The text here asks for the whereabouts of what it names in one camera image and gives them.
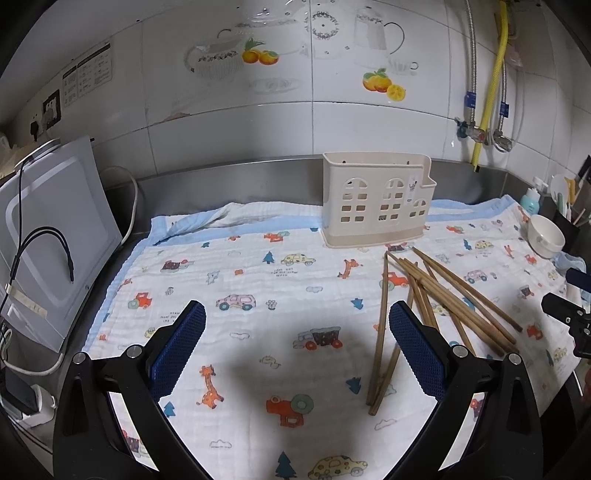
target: light blue blanket border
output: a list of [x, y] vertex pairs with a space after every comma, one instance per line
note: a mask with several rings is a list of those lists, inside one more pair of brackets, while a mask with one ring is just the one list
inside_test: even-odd
[[[500, 199], [492, 199], [478, 205], [467, 205], [454, 200], [434, 200], [432, 207], [445, 208], [450, 210], [466, 210], [471, 212], [464, 213], [444, 213], [440, 215], [428, 215], [428, 222], [451, 222], [454, 220], [474, 220], [491, 218], [503, 212], [509, 206], [515, 203], [508, 195]], [[219, 209], [208, 212], [199, 212], [183, 217], [171, 227], [167, 228], [166, 217], [158, 216], [152, 219], [152, 228], [148, 238], [141, 240], [131, 252], [131, 255], [125, 260], [119, 273], [115, 276], [107, 288], [105, 300], [95, 316], [95, 320], [90, 327], [86, 343], [83, 350], [88, 351], [96, 340], [100, 326], [107, 320], [109, 309], [117, 294], [117, 288], [121, 285], [127, 275], [127, 272], [134, 261], [144, 252], [146, 247], [154, 245], [172, 246], [189, 245], [199, 242], [207, 242], [218, 238], [227, 238], [232, 235], [246, 235], [248, 233], [268, 233], [279, 232], [281, 230], [317, 228], [322, 227], [322, 218], [320, 216], [279, 216], [269, 220], [257, 223], [248, 223], [245, 225], [232, 226], [227, 228], [211, 228], [199, 230], [206, 225]]]

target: blue label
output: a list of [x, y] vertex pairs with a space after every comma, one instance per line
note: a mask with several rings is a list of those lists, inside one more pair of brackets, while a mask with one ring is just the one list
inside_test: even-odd
[[501, 102], [501, 111], [500, 114], [505, 118], [509, 118], [509, 104]]
[[476, 93], [466, 92], [464, 97], [464, 106], [467, 108], [476, 108]]

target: yellow gas hose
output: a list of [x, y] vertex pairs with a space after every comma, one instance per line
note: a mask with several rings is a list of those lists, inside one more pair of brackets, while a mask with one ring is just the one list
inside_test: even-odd
[[[492, 109], [495, 104], [496, 91], [499, 86], [499, 76], [501, 75], [503, 59], [505, 58], [505, 50], [507, 48], [507, 39], [509, 36], [507, 4], [505, 3], [505, 0], [499, 0], [499, 6], [501, 7], [501, 38], [499, 40], [499, 50], [496, 52], [495, 68], [492, 71], [491, 82], [488, 86], [488, 94], [486, 95], [486, 103], [484, 112], [482, 113], [482, 120], [480, 121], [480, 128], [482, 128], [484, 131], [488, 130], [489, 123], [491, 121]], [[470, 162], [474, 167], [474, 171], [476, 171], [478, 168], [478, 159], [480, 158], [481, 150], [481, 143], [474, 145], [472, 161]]]

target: screw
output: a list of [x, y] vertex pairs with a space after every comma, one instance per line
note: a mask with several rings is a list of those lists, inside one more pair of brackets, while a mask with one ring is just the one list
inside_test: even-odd
[[511, 362], [513, 365], [519, 365], [521, 363], [521, 357], [516, 353], [510, 353], [509, 362]]
[[72, 359], [72, 361], [76, 365], [80, 365], [84, 360], [86, 360], [86, 354], [84, 354], [82, 352], [78, 352], [77, 354], [75, 354], [74, 358]]
[[129, 358], [138, 358], [142, 353], [142, 348], [139, 345], [132, 345], [126, 351], [125, 354]]
[[459, 358], [464, 358], [468, 356], [468, 349], [463, 345], [456, 345], [452, 349], [452, 352], [455, 356], [458, 356]]

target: white bowl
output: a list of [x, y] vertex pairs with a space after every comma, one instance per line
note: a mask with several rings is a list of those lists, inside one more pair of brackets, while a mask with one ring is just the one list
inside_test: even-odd
[[552, 220], [534, 215], [527, 227], [531, 248], [542, 258], [552, 258], [564, 247], [564, 235]]

